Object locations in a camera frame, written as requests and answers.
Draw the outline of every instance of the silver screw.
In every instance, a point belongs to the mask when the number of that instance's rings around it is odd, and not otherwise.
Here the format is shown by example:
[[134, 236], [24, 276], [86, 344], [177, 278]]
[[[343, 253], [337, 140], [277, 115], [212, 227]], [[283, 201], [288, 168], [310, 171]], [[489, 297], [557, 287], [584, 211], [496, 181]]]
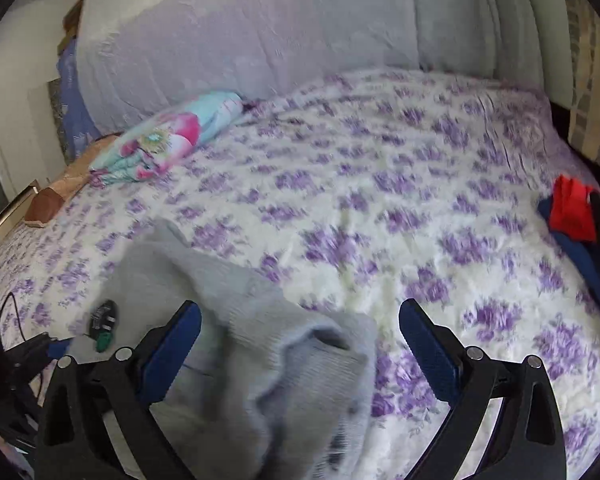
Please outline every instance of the silver screw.
[[540, 368], [542, 366], [542, 359], [537, 355], [530, 355], [526, 358], [526, 362], [529, 363], [529, 366], [532, 368]]
[[58, 368], [67, 368], [71, 364], [71, 358], [68, 355], [62, 356], [58, 360]]
[[116, 359], [118, 361], [126, 361], [133, 355], [134, 351], [131, 348], [123, 347], [116, 352]]
[[472, 359], [474, 361], [479, 361], [484, 357], [484, 352], [480, 350], [477, 346], [469, 346], [469, 348], [466, 349], [466, 354], [469, 357], [469, 359]]

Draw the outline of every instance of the white wall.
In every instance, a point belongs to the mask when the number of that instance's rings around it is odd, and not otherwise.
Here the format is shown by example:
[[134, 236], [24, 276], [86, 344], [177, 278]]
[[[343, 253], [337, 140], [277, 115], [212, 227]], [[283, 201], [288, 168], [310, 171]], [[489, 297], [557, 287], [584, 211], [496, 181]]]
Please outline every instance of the white wall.
[[44, 86], [58, 78], [62, 19], [76, 1], [16, 0], [0, 22], [0, 180], [9, 199], [64, 169]]

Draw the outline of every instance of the bed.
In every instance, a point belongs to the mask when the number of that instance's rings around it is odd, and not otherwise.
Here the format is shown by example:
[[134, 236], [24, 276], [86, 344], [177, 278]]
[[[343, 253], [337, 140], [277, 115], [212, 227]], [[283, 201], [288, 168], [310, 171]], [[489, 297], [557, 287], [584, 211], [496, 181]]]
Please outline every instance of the bed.
[[[193, 249], [257, 269], [303, 308], [377, 321], [355, 478], [403, 478], [448, 411], [398, 330], [414, 297], [464, 345], [544, 360], [575, 480], [600, 452], [600, 311], [536, 213], [559, 173], [595, 185], [542, 92], [396, 69], [330, 76], [261, 102], [160, 180], [87, 186], [47, 228], [17, 229], [0, 247], [0, 296], [14, 292], [26, 336], [80, 333], [133, 238], [164, 217]], [[11, 307], [0, 331], [19, 342]]]

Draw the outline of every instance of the blue cloth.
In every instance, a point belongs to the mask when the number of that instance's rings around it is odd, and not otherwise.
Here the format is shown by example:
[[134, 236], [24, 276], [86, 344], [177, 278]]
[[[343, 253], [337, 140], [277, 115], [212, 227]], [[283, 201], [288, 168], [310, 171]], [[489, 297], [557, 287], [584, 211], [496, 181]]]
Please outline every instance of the blue cloth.
[[71, 160], [75, 160], [102, 134], [91, 120], [78, 87], [78, 71], [75, 61], [75, 39], [71, 40], [58, 61], [60, 73], [60, 104], [62, 127]]
[[[538, 204], [538, 212], [547, 225], [553, 204], [552, 196], [541, 200]], [[600, 306], [600, 248], [596, 244], [575, 242], [566, 234], [553, 231], [551, 228], [549, 232], [580, 271], [592, 296]]]

